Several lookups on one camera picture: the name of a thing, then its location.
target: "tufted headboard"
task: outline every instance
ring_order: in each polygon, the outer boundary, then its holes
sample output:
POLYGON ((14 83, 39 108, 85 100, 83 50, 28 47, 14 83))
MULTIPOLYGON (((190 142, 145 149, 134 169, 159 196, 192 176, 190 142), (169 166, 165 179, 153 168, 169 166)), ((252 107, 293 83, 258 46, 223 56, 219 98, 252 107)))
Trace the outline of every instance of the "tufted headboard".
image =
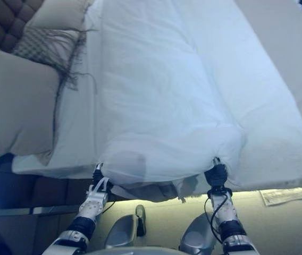
POLYGON ((9 52, 44 0, 0 0, 0 49, 9 52))

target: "wire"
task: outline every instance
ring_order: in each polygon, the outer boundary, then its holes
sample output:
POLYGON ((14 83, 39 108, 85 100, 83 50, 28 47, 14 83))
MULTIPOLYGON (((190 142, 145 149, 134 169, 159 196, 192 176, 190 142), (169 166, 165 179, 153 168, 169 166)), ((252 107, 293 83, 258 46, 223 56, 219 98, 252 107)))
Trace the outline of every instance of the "wire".
POLYGON ((206 217, 206 219, 208 220, 209 224, 212 225, 212 222, 209 220, 209 216, 208 216, 208 213, 207 213, 207 211, 206 211, 206 203, 207 203, 208 200, 209 200, 209 198, 207 198, 207 199, 205 200, 205 203, 204 203, 204 212, 205 212, 205 217, 206 217))
MULTIPOLYGON (((217 214, 217 212, 219 211, 219 209, 221 209, 221 207, 224 205, 224 203, 227 201, 228 196, 226 194, 223 194, 225 196, 225 199, 223 200, 223 202, 216 208, 216 210, 213 213, 213 216, 211 216, 211 222, 214 222, 214 217, 217 214)), ((214 237, 216 238, 216 240, 222 244, 222 241, 218 238, 218 236, 216 235, 215 231, 214 231, 214 227, 212 224, 210 224, 210 228, 211 231, 213 232, 214 237)))
POLYGON ((107 212, 114 204, 115 204, 115 201, 113 201, 113 203, 112 203, 109 207, 107 207, 107 208, 102 212, 102 214, 106 213, 106 212, 107 212))

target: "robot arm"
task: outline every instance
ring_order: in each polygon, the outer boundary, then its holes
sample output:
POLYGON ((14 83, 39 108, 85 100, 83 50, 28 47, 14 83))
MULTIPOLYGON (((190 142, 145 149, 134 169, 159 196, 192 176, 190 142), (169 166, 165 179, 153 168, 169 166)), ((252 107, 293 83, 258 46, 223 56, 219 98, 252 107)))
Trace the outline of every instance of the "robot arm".
POLYGON ((90 185, 87 197, 79 208, 66 231, 46 249, 43 255, 75 255, 87 250, 89 240, 96 228, 97 217, 102 213, 108 200, 110 184, 108 178, 101 175, 102 164, 98 164, 93 174, 94 185, 90 185))
POLYGON ((212 187, 208 191, 208 197, 212 201, 214 217, 217 218, 219 232, 223 245, 224 254, 229 255, 251 255, 259 254, 247 236, 240 220, 237 217, 236 209, 232 203, 232 192, 224 187, 227 181, 227 170, 218 158, 214 159, 214 167, 205 172, 205 177, 212 187))

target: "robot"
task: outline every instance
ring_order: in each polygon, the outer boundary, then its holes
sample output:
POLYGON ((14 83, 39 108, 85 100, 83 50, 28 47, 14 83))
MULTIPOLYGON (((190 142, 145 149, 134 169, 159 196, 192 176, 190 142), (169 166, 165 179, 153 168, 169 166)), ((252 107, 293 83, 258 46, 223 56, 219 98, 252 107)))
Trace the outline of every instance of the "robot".
MULTIPOLYGON (((112 188, 109 178, 101 174, 103 164, 96 166, 87 198, 79 208, 66 231, 46 249, 43 255, 85 254, 89 240, 96 228, 112 188)), ((259 255, 247 236, 232 203, 232 191, 224 186, 227 169, 219 158, 214 167, 205 172, 211 189, 207 192, 212 201, 213 213, 195 218, 184 233, 179 250, 158 247, 133 247, 136 236, 146 234, 145 209, 139 205, 135 215, 120 218, 110 230, 105 249, 87 255, 210 255, 216 240, 223 246, 223 255, 259 255)))

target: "gray pillow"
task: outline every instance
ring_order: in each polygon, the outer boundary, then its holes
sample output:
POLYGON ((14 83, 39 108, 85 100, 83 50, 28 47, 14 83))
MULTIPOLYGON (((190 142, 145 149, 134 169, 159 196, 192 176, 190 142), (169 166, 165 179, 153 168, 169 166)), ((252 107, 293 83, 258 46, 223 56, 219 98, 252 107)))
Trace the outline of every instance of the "gray pillow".
POLYGON ((52 67, 0 50, 0 156, 51 154, 58 88, 52 67))
POLYGON ((86 9, 94 0, 45 0, 27 27, 81 30, 86 9))
POLYGON ((55 68, 64 81, 71 77, 71 60, 86 39, 85 32, 27 28, 12 54, 55 68))

